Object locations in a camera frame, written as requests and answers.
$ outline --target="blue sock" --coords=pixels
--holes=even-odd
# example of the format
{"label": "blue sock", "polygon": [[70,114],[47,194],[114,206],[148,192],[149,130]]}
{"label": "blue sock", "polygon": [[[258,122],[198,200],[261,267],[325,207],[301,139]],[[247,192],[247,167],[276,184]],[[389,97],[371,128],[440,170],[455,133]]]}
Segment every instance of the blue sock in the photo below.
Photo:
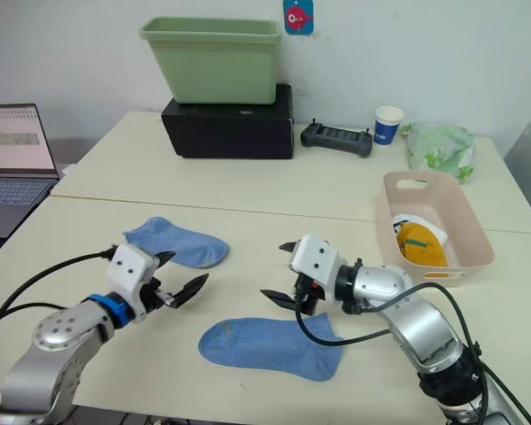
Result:
{"label": "blue sock", "polygon": [[[304,323],[319,338],[341,339],[335,336],[326,313]],[[257,318],[217,323],[204,333],[198,350],[219,365],[279,370],[312,381],[330,379],[342,357],[342,347],[314,343],[296,321]]]}
{"label": "blue sock", "polygon": [[150,254],[174,251],[171,261],[187,267],[215,266],[228,253],[228,245],[217,237],[179,228],[162,217],[152,217],[124,236]]}

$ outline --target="paper cup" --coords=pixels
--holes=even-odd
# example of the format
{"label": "paper cup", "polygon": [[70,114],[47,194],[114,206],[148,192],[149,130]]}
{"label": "paper cup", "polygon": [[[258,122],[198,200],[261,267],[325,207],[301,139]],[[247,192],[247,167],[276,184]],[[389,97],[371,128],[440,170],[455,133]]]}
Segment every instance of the paper cup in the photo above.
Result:
{"label": "paper cup", "polygon": [[373,140],[378,144],[390,144],[396,136],[404,112],[395,106],[380,106],[375,110]]}

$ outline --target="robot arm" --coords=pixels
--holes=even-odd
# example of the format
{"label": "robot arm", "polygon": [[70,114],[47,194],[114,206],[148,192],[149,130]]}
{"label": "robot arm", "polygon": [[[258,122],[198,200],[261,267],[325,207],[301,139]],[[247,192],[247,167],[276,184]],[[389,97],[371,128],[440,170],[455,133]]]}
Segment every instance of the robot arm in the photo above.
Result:
{"label": "robot arm", "polygon": [[208,274],[172,295],[159,289],[156,269],[173,256],[151,256],[120,245],[108,267],[111,292],[91,295],[80,304],[42,320],[27,352],[14,365],[0,393],[0,425],[51,424],[71,411],[81,373],[114,330],[167,305],[177,308],[203,287]]}
{"label": "robot arm", "polygon": [[[264,290],[276,304],[312,314],[320,299],[342,302],[347,314],[360,314],[400,296],[412,288],[409,275],[392,266],[364,267],[361,260],[348,266],[338,252],[321,238],[308,235],[281,246],[291,252],[289,268],[298,273],[296,300]],[[416,293],[380,310],[391,335],[409,358],[419,386],[435,398],[449,424],[478,421],[482,382],[473,356],[441,312]],[[488,385],[487,424],[521,425],[491,378]]]}

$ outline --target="laptop screen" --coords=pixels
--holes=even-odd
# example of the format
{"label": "laptop screen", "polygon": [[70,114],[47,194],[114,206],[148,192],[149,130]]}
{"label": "laptop screen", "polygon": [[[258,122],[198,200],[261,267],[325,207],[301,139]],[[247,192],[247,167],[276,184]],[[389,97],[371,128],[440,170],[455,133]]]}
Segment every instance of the laptop screen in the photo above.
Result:
{"label": "laptop screen", "polygon": [[57,175],[34,104],[0,105],[0,174]]}

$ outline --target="white table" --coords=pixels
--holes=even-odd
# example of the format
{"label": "white table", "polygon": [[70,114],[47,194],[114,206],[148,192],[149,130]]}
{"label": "white table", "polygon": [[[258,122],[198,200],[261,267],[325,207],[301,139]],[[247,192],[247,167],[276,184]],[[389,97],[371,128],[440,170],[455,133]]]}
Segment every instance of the white table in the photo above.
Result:
{"label": "white table", "polygon": [[[404,141],[369,158],[305,148],[291,160],[178,157],[159,114],[131,112],[53,190],[54,196],[374,220],[383,175],[408,169]],[[531,233],[531,208],[492,141],[478,137],[475,175],[462,186],[487,230]]]}
{"label": "white table", "polygon": [[[198,353],[200,336],[218,321],[294,318],[258,291],[292,288],[296,276],[287,268],[288,254],[277,250],[280,243],[316,233],[348,260],[362,257],[367,265],[377,265],[381,255],[372,222],[53,197],[0,251],[0,303],[31,275],[61,260],[123,243],[122,231],[154,215],[220,237],[231,252],[209,270],[205,287],[180,310],[157,311],[141,325],[118,331],[85,369],[76,403],[254,424],[443,423],[434,401],[419,390],[411,364],[388,336],[345,348],[327,382],[222,367]],[[452,293],[481,343],[483,358],[531,413],[531,234],[487,235],[496,260]],[[37,283],[20,303],[74,305],[90,293],[105,293],[107,266],[99,259],[71,266]],[[156,276],[168,290],[177,290],[201,273],[167,265]],[[459,331],[448,302],[432,290],[424,296]],[[377,316],[346,316],[327,302],[319,304],[319,311],[329,312],[335,333],[342,337],[384,326]],[[47,313],[16,313],[0,325],[0,387],[28,347],[34,325]]]}

